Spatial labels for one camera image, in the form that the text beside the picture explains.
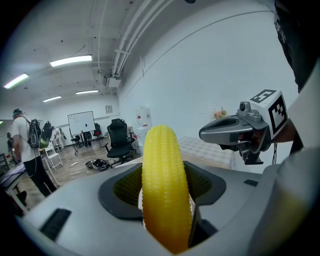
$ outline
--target wooden floor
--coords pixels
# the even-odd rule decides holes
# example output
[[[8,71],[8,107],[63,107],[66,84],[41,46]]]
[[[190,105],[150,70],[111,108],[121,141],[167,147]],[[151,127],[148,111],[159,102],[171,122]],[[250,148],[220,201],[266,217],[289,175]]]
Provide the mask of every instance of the wooden floor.
[[[106,143],[108,144],[108,148],[110,149],[110,141],[109,139],[104,139],[100,141],[101,145],[104,146]],[[72,181],[74,179],[78,179],[81,177],[89,176],[97,174],[98,172],[93,169],[89,169],[85,166],[85,163],[94,160],[96,158],[104,159],[104,160],[110,160],[110,163],[113,163],[115,160],[114,158],[108,158],[107,157],[107,150],[105,147],[100,148],[99,142],[94,141],[92,142],[91,147],[82,147],[78,149],[77,155],[75,155],[75,150],[72,146],[68,146],[65,149],[62,150],[62,152],[58,151],[62,163],[64,165],[58,165],[56,167],[56,170],[51,168],[56,180],[60,184],[58,189],[68,183],[69,181]],[[140,157],[140,155],[136,154],[134,151],[131,151],[133,155],[132,159],[136,159]],[[44,168],[47,169],[45,161],[43,161]],[[33,181],[28,177],[24,177],[21,182],[19,182],[18,187],[20,191],[26,191],[27,197],[26,197],[26,203],[27,208],[32,209],[34,206],[36,206],[38,203],[40,203],[42,200],[45,199],[45,197],[40,193],[36,185],[33,183]]]

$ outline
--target camera lens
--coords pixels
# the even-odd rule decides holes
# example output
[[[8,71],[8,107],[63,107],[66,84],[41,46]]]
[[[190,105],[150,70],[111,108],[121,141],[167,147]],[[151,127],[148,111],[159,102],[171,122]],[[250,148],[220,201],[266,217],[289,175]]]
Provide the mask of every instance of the camera lens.
[[[246,105],[244,103],[240,104],[240,110],[244,111],[246,109]]]

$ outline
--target fluorescent light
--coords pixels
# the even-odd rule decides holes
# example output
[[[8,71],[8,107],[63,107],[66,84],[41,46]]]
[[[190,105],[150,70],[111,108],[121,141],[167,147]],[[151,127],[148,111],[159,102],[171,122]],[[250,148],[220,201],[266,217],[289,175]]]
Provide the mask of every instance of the fluorescent light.
[[[89,93],[97,93],[98,90],[85,90],[85,91],[78,91],[75,94],[89,94]]]
[[[52,67],[68,64],[68,63],[74,63],[74,62],[90,62],[92,61],[92,55],[82,55],[82,56],[76,56],[76,57],[70,57],[70,58],[64,58],[56,61],[50,62]]]
[[[20,76],[18,76],[17,78],[13,79],[11,82],[9,82],[8,84],[6,84],[4,86],[4,88],[9,89],[12,86],[16,85],[17,83],[19,83],[20,81],[22,81],[23,79],[28,78],[29,76],[27,74],[22,74]]]
[[[49,102],[49,101],[53,101],[53,100],[60,99],[60,98],[61,98],[61,96],[49,98],[49,99],[44,100],[43,102]]]

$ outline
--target yellow corn cob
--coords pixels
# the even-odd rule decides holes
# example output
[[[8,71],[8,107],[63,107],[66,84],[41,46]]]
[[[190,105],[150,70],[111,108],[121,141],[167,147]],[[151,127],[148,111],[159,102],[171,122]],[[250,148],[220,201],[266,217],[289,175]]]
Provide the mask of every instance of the yellow corn cob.
[[[142,209],[146,229],[174,254],[188,249],[192,224],[184,163],[174,131],[147,133],[142,164]]]

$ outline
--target whiteboard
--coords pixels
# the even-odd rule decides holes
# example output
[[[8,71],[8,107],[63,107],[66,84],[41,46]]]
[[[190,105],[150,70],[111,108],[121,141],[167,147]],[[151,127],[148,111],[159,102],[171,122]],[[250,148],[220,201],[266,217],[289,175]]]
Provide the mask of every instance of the whiteboard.
[[[93,111],[68,114],[68,122],[72,136],[96,129]]]

